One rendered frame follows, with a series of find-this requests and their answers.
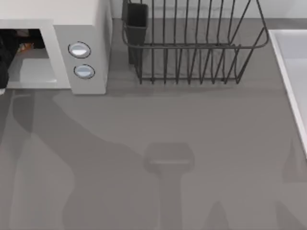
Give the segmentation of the round silver microwave knob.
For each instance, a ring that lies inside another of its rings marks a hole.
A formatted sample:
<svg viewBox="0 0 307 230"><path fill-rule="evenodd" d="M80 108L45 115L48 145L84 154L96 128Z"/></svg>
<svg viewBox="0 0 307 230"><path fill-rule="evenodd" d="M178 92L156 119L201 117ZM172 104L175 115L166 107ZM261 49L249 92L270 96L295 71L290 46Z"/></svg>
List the round silver microwave knob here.
<svg viewBox="0 0 307 230"><path fill-rule="evenodd" d="M75 58L87 58L91 54L91 48L84 42L69 44L68 52Z"/></svg>
<svg viewBox="0 0 307 230"><path fill-rule="evenodd" d="M79 65L74 67L74 74L81 79L90 79L95 75L95 69L90 65Z"/></svg>

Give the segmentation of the pale microwave oven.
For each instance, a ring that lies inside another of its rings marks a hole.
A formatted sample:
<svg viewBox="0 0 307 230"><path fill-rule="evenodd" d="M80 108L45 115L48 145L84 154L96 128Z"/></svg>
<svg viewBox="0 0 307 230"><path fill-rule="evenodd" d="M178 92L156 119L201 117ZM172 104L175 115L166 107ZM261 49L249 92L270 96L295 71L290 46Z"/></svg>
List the pale microwave oven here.
<svg viewBox="0 0 307 230"><path fill-rule="evenodd" d="M19 45L33 49L0 63L0 95L8 89L69 89L74 94L106 92L112 41L110 0L0 0L0 29L17 31ZM69 44L84 42L87 58L75 58ZM81 79L74 67L90 65Z"/></svg>

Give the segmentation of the dark grey cutlery holder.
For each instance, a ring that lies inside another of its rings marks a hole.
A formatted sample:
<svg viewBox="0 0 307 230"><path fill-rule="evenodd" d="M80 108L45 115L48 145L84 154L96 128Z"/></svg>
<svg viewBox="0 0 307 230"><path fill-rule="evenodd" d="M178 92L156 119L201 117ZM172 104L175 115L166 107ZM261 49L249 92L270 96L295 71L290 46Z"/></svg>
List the dark grey cutlery holder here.
<svg viewBox="0 0 307 230"><path fill-rule="evenodd" d="M134 55L145 43L146 30L148 28L149 7L144 3L133 3L130 0L122 0L122 20L124 31L128 40L129 64L136 64Z"/></svg>

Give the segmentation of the white sink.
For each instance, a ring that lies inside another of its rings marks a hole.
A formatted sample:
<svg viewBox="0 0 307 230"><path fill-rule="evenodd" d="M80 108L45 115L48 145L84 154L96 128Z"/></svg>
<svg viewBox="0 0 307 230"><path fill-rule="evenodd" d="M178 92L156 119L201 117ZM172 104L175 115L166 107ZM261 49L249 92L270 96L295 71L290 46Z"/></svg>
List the white sink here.
<svg viewBox="0 0 307 230"><path fill-rule="evenodd" d="M269 35L307 159L307 29L274 29Z"/></svg>

